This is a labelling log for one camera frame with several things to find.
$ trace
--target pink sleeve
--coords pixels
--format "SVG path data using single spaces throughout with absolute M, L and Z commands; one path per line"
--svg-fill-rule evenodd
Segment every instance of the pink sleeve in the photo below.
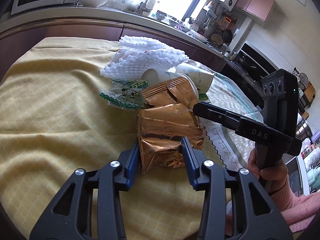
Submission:
M 271 198 L 293 233 L 304 230 L 320 208 L 320 192 L 296 197 L 290 189 L 288 179 Z

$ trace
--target hand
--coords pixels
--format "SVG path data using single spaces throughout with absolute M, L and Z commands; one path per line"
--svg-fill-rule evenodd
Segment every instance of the hand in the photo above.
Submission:
M 288 177 L 288 168 L 284 164 L 284 161 L 281 160 L 281 163 L 279 166 L 259 170 L 259 168 L 256 165 L 256 158 L 257 158 L 257 153 L 256 153 L 256 149 L 254 148 L 250 152 L 247 169 L 257 179 L 259 179 L 261 176 L 263 179 L 273 180 L 273 183 L 272 183 L 268 193 L 273 193 L 273 192 L 281 189 L 284 186 L 284 184 L 286 183 L 287 177 Z

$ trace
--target gold foil wrapper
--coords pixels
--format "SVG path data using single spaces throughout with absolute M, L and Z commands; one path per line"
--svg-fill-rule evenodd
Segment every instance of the gold foil wrapper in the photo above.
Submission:
M 204 129 L 192 108 L 197 103 L 189 81 L 183 77 L 145 89 L 142 95 L 155 107 L 138 110 L 138 138 L 142 173 L 154 165 L 184 166 L 181 139 L 187 136 L 193 148 L 201 150 Z

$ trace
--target white paper cup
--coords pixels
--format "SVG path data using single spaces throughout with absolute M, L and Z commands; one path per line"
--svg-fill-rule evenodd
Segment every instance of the white paper cup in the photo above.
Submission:
M 187 75 L 196 85 L 198 92 L 202 94 L 208 92 L 214 77 L 214 73 L 205 71 L 188 63 L 181 63 L 178 65 L 176 74 L 178 73 Z
M 195 93 L 197 100 L 199 101 L 199 94 L 198 94 L 197 87 L 195 86 L 194 82 L 190 79 L 190 77 L 188 77 L 184 73 L 172 73 L 172 72 L 150 68 L 143 73 L 141 79 L 148 81 L 148 87 L 151 87 L 161 82 L 174 79 L 176 77 L 184 77 L 189 80 L 192 90 Z

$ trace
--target silver bolt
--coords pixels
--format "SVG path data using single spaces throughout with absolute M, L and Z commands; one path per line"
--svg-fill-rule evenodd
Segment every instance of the silver bolt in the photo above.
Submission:
M 84 169 L 77 169 L 77 170 L 75 171 L 75 174 L 78 175 L 78 176 L 84 174 Z
M 204 165 L 207 166 L 207 167 L 211 167 L 214 165 L 213 161 L 210 161 L 210 160 L 206 160 L 204 161 Z
M 248 175 L 248 174 L 249 174 L 249 170 L 246 169 L 246 168 L 243 168 L 243 169 L 240 170 L 240 173 L 241 173 L 242 175 Z
M 119 162 L 119 161 L 113 161 L 113 162 L 110 163 L 110 166 L 111 166 L 111 167 L 114 167 L 114 168 L 115 168 L 115 167 L 118 167 L 119 165 L 120 165 L 120 162 Z

